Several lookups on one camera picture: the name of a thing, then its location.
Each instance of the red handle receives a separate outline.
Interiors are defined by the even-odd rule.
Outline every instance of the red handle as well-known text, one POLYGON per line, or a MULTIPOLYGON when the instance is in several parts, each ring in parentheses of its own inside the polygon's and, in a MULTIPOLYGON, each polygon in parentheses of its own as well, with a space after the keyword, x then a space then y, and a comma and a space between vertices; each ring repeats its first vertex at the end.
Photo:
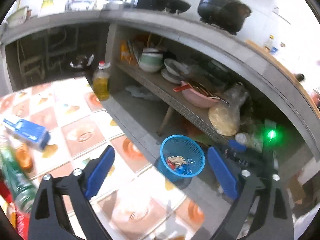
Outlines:
POLYGON ((191 86, 189 84, 181 86, 181 87, 176 87, 173 89, 174 92, 181 92, 183 90, 189 89, 191 86))

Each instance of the pink plastic bowl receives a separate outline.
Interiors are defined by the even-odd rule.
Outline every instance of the pink plastic bowl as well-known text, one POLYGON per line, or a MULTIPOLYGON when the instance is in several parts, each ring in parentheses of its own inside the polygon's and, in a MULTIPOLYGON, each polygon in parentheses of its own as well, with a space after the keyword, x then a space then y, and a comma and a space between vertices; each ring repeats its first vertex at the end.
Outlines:
MULTIPOLYGON (((181 85, 184 86, 187 83, 184 81, 181 81, 181 85)), ((193 88, 189 88, 186 90, 181 91, 184 98, 189 101, 194 106, 197 106, 199 108, 210 108, 213 106, 216 102, 218 102, 217 99, 208 98, 197 91, 195 91, 193 88)))

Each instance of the basket rim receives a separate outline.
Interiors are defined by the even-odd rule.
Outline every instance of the basket rim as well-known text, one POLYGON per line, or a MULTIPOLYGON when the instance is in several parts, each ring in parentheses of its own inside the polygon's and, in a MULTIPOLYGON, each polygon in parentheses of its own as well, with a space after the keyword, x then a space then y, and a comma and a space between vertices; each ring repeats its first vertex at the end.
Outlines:
POLYGON ((180 134, 171 135, 171 136, 167 137, 167 138, 162 142, 161 147, 160 147, 160 157, 161 157, 162 163, 166 166, 166 168, 167 168, 171 173, 173 173, 173 174, 176 175, 176 176, 182 177, 182 178, 191 178, 191 177, 194 177, 194 176, 198 175, 198 174, 203 170, 204 165, 205 165, 204 152, 203 152, 203 150, 201 149, 201 147, 198 145, 198 143, 197 143, 196 141, 192 140, 191 138, 189 138, 189 137, 187 137, 187 136, 185 136, 185 135, 180 135, 180 134), (163 157, 163 147, 164 147, 165 143, 166 143, 168 140, 170 140, 170 139, 172 139, 172 138, 175 138, 175 137, 181 137, 181 138, 184 138, 184 139, 192 142, 192 143, 196 146, 196 148, 200 151, 201 157, 202 157, 202 160, 203 160, 203 161, 202 161, 202 165, 201 165, 200 169, 199 169, 196 173, 193 173, 193 174, 190 174, 190 175, 182 175, 182 174, 179 174, 179 173, 173 171, 173 170, 169 167, 169 165, 167 164, 166 160, 164 159, 164 157, 163 157))

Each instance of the wooden stool leg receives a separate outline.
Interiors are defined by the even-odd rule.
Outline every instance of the wooden stool leg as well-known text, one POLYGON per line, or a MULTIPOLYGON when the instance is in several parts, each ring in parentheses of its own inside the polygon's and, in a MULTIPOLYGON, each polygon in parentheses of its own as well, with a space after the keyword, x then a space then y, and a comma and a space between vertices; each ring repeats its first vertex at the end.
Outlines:
POLYGON ((162 130, 168 124, 173 112, 174 112, 174 109, 171 106, 169 106, 169 108, 167 110, 167 113, 165 114, 165 117, 164 117, 164 119, 162 121, 162 124, 160 125, 160 128, 157 131, 157 135, 159 135, 159 136, 162 135, 162 130))

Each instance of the blue plastic basket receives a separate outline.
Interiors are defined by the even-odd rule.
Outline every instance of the blue plastic basket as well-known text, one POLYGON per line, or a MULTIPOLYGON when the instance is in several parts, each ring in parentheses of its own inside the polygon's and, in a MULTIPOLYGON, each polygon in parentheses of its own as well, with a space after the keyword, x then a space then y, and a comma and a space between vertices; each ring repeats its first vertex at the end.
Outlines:
POLYGON ((205 163, 203 150, 194 140, 184 135, 172 135, 165 139, 160 148, 160 159, 157 168, 170 181, 198 175, 205 163), (192 173, 182 175, 173 171, 166 162, 170 156, 182 156, 186 161, 191 159, 193 163, 189 164, 189 168, 192 173))

